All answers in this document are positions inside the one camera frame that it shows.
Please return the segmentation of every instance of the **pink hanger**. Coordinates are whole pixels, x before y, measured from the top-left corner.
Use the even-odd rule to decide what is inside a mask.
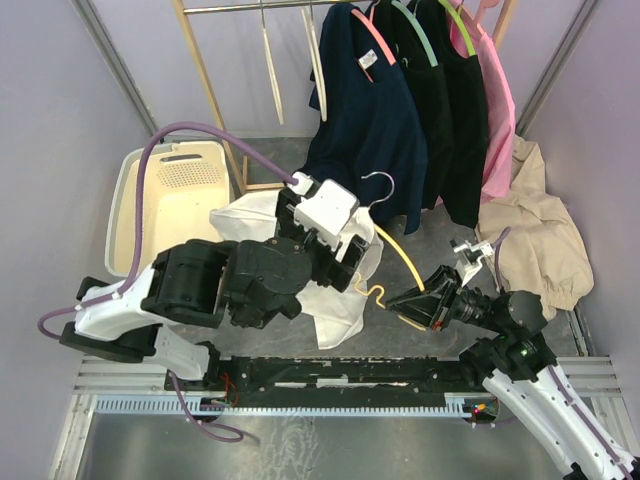
[[[358,20],[364,23],[364,26],[367,27],[367,30],[369,30],[371,35],[373,35],[373,38],[376,39],[376,42],[378,42],[378,45],[380,45],[380,48],[382,49],[382,53],[384,53],[384,56],[387,57],[389,65],[393,65],[394,63],[396,63],[396,58],[393,56],[393,53],[391,53],[391,49],[387,45],[387,42],[384,41],[384,38],[382,38],[380,32],[378,32],[376,27],[373,26],[373,23],[371,23],[369,19],[365,17],[365,15],[357,8],[351,10],[351,13],[355,15]]]

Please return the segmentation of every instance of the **dark blue shirt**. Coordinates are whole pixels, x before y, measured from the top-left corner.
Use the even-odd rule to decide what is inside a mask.
[[[336,180],[365,206],[387,196],[391,182],[383,175],[361,177],[374,171],[389,173],[395,192],[372,207],[371,217],[384,224],[406,215],[409,234],[420,226],[427,142],[400,66],[389,64],[365,24],[351,14],[356,8],[336,4],[322,25],[327,122],[320,123],[301,170],[320,181]],[[365,74],[358,59],[370,50],[377,60]],[[310,106],[319,109],[315,88]]]

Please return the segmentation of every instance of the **laundry basket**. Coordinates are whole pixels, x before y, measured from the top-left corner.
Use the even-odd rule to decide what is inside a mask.
[[[125,276],[131,267],[141,155],[142,149],[124,159],[111,203],[105,266],[115,276]],[[209,223],[209,213],[228,205],[232,192],[219,143],[183,142],[154,148],[145,175],[140,269],[158,253],[189,239],[222,241]]]

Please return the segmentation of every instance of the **purple tube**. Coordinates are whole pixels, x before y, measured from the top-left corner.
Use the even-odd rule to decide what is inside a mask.
[[[612,458],[612,460],[616,464],[618,464],[618,467],[620,468],[620,470],[622,470],[622,473],[624,474],[625,478],[628,479],[628,480],[633,480],[633,477],[631,476],[631,472],[627,469],[627,467],[625,467],[622,464],[622,462],[621,462],[622,459],[620,458],[620,456],[611,447],[611,445],[609,445],[609,442],[607,442],[602,437],[602,435],[598,431],[598,428],[593,424],[593,422],[589,419],[589,417],[587,417],[584,414],[582,409],[576,403],[573,403],[573,397],[567,391],[566,387],[564,386],[564,383],[560,380],[560,377],[558,377],[558,374],[556,373],[554,368],[552,366],[550,366],[550,367],[547,367],[547,369],[549,370],[549,375],[551,376],[551,379],[553,380],[553,383],[556,384],[556,387],[558,387],[558,390],[560,391],[560,393],[564,397],[564,399],[567,402],[567,404],[571,405],[571,408],[573,409],[573,411],[576,412],[576,414],[580,417],[580,419],[587,426],[587,428],[591,431],[591,433],[593,433],[593,436],[596,437],[598,442],[600,442],[600,445],[602,445],[602,447],[606,450],[606,452],[609,454],[609,456]]]
[[[292,185],[298,184],[298,179],[294,178],[289,173],[282,170],[280,167],[275,165],[271,160],[266,158],[264,155],[260,154],[245,142],[240,140],[239,138],[234,137],[230,133],[225,132],[216,127],[212,127],[210,125],[206,125],[204,123],[197,122],[177,122],[167,125],[164,128],[158,130],[149,140],[149,143],[142,151],[142,155],[140,156],[140,163],[138,165],[138,177],[136,178],[136,205],[135,205],[135,243],[133,249],[133,259],[131,261],[131,268],[125,278],[124,282],[117,289],[117,293],[122,295],[125,293],[136,277],[138,276],[138,269],[140,268],[140,258],[142,256],[142,204],[144,200],[144,177],[147,169],[147,163],[149,163],[149,157],[151,156],[151,152],[153,148],[162,140],[165,136],[170,133],[177,132],[179,130],[195,130],[198,132],[209,133],[211,135],[215,135],[217,137],[222,138],[223,140],[228,141],[232,145],[235,145],[240,150],[248,154],[250,157],[257,160],[259,163],[264,165],[267,169],[271,170],[273,173],[278,175],[282,180]],[[100,297],[93,298],[91,300],[87,300],[86,302],[82,302],[80,304],[81,307],[90,307],[92,305],[98,305],[103,302],[107,302],[111,300],[113,297],[111,294],[101,295]],[[67,315],[69,313],[74,313],[76,311],[75,307],[67,307],[61,308],[59,310],[54,310],[49,312],[38,320],[38,330],[45,336],[52,338],[54,340],[59,340],[60,335],[57,335],[44,326],[45,322],[50,318],[57,317],[59,315]]]
[[[226,430],[227,432],[234,433],[235,437],[221,437],[220,435],[216,435],[215,433],[211,433],[209,430],[204,428],[203,425],[198,423],[198,421],[193,417],[191,412],[189,411],[189,407],[187,406],[187,402],[184,401],[182,393],[180,392],[180,385],[178,385],[178,376],[169,371],[169,376],[171,377],[171,383],[173,384],[173,389],[176,391],[176,395],[178,395],[178,401],[180,402],[180,406],[182,410],[184,410],[184,414],[187,416],[189,421],[193,423],[196,427],[200,429],[202,433],[204,433],[207,437],[212,438],[213,440],[217,440],[219,442],[224,443],[238,443],[244,440],[244,432],[234,427],[230,427],[228,425],[223,425],[221,423],[207,423],[207,426],[212,428],[219,428],[220,430]]]
[[[500,293],[504,292],[504,285],[502,283],[502,275],[500,274],[500,249],[502,248],[502,242],[505,241],[507,235],[511,233],[511,227],[506,227],[495,242],[491,245],[495,251],[494,269],[496,271],[496,282],[498,283],[498,290]]]

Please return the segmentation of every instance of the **pink shirt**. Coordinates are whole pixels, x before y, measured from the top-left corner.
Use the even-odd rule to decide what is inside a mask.
[[[451,4],[457,8],[460,1],[451,0]],[[480,35],[478,35],[473,28],[469,28],[470,19],[466,15],[461,16],[468,27],[478,55],[487,96],[489,149],[484,162],[480,199],[481,203],[486,203],[492,198],[505,197],[509,191],[511,157],[516,129],[516,107],[493,40],[482,30],[482,27],[478,27],[480,31]],[[455,23],[450,31],[451,43],[460,55],[467,57],[469,55],[467,47]]]

